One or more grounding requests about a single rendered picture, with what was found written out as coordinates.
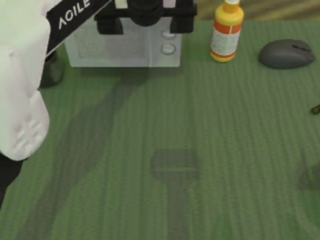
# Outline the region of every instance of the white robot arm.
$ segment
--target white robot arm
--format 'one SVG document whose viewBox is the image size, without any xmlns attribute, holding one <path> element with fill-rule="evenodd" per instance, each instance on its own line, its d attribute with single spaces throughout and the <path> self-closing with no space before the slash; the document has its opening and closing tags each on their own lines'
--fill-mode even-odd
<svg viewBox="0 0 320 240">
<path fill-rule="evenodd" d="M 193 0 L 0 0 L 0 153 L 13 161 L 31 156 L 49 129 L 49 114 L 38 88 L 46 57 L 86 20 L 96 16 L 102 35 L 123 34 L 118 18 L 150 26 L 160 17 L 174 16 L 171 31 L 190 33 L 197 14 Z"/>
</svg>

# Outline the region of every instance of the wooden surface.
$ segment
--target wooden surface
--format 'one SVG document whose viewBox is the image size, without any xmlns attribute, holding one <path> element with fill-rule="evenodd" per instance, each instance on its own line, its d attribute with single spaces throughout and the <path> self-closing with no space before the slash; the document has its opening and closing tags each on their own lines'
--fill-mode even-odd
<svg viewBox="0 0 320 240">
<path fill-rule="evenodd" d="M 319 55 L 319 24 L 247 21 L 227 64 L 211 24 L 178 69 L 69 67 L 42 91 L 50 132 L 8 190 L 1 240 L 319 239 L 319 62 L 257 61 L 278 38 Z"/>
<path fill-rule="evenodd" d="M 222 0 L 198 0 L 198 19 L 211 20 Z M 320 0 L 240 0 L 248 20 L 320 20 Z"/>
</svg>

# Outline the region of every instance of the yellow bottle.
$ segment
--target yellow bottle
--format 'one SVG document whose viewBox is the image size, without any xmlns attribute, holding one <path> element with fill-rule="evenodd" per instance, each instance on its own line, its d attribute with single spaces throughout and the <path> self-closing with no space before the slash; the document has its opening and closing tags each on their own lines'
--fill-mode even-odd
<svg viewBox="0 0 320 240">
<path fill-rule="evenodd" d="M 235 57 L 244 15 L 240 0 L 224 0 L 215 10 L 210 55 L 217 62 Z"/>
</svg>

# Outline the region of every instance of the bottle neck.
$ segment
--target bottle neck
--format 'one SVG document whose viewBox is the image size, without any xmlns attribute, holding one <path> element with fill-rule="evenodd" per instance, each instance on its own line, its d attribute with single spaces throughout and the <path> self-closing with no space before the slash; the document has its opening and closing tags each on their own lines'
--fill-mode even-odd
<svg viewBox="0 0 320 240">
<path fill-rule="evenodd" d="M 229 3 L 224 2 L 223 3 L 223 10 L 225 12 L 227 12 L 227 13 L 232 14 L 232 13 L 235 13 L 238 10 L 239 6 L 240 6 L 239 3 L 237 3 L 237 4 L 229 4 Z"/>
</svg>

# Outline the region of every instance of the computer mouse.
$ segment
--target computer mouse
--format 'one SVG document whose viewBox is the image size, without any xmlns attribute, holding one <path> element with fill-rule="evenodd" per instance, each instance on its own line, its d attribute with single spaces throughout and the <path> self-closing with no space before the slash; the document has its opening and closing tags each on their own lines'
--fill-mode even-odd
<svg viewBox="0 0 320 240">
<path fill-rule="evenodd" d="M 273 69 L 293 69 L 316 60 L 310 46 L 301 40 L 281 39 L 269 42 L 259 54 L 259 61 Z"/>
</svg>

